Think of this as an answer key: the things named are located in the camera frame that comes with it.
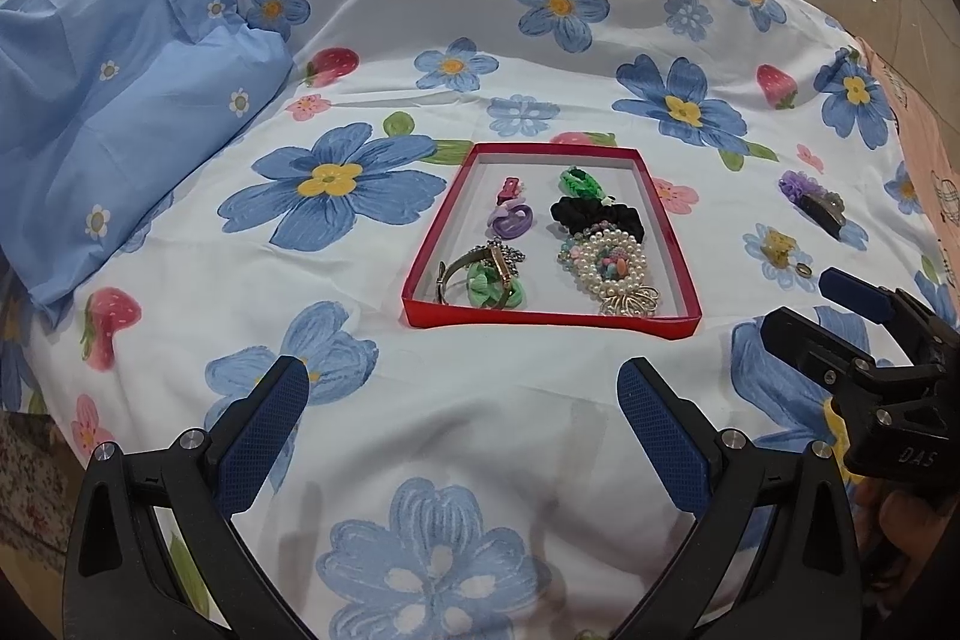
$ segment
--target pillow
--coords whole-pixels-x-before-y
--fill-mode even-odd
[[[0,0],[0,248],[61,300],[280,89],[236,0]]]

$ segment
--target bed sheet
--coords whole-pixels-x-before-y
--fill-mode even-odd
[[[320,637],[606,634],[691,523],[617,407],[625,360],[648,357],[716,427],[842,446],[757,318],[795,307],[904,360],[820,297],[838,266],[955,323],[888,101],[802,0],[240,5],[288,40],[291,79],[59,328],[34,320],[26,355],[84,460],[104,439],[165,448],[276,355],[303,358],[308,407],[234,523]],[[456,163],[503,139],[640,150],[704,309],[693,337],[405,324],[400,287]],[[844,199],[843,241],[787,197],[819,186]]]

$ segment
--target green scrunchie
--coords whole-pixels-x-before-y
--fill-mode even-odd
[[[570,166],[560,174],[560,190],[565,190],[574,198],[595,198],[603,201],[607,197],[600,183],[576,166]]]
[[[513,309],[523,304],[523,288],[520,280],[512,279],[512,291],[504,309]],[[503,283],[496,269],[484,263],[472,263],[467,268],[467,294],[473,306],[494,306],[503,295]]]

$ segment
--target jewelry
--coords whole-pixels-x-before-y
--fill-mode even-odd
[[[577,232],[560,245],[557,261],[600,301],[602,315],[651,315],[659,290],[644,285],[646,256],[640,242],[608,221]]]
[[[516,277],[511,280],[511,288],[504,304],[506,309],[514,309],[523,304],[523,287]],[[483,263],[470,264],[467,268],[467,296],[473,306],[496,306],[503,296],[503,285],[496,270]]]
[[[468,253],[460,256],[450,266],[440,261],[440,269],[437,274],[437,301],[440,304],[446,304],[446,285],[455,272],[470,264],[480,263],[484,267],[493,269],[499,277],[502,286],[500,298],[491,307],[493,309],[503,309],[514,291],[517,263],[525,261],[525,259],[526,256],[520,250],[508,247],[500,239],[493,238],[486,244],[477,245]]]

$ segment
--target purple hair clip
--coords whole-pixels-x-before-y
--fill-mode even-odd
[[[526,205],[526,199],[520,195],[522,189],[520,180],[507,177],[503,189],[497,194],[497,205],[487,218],[487,225],[501,239],[521,237],[534,224],[534,210]]]

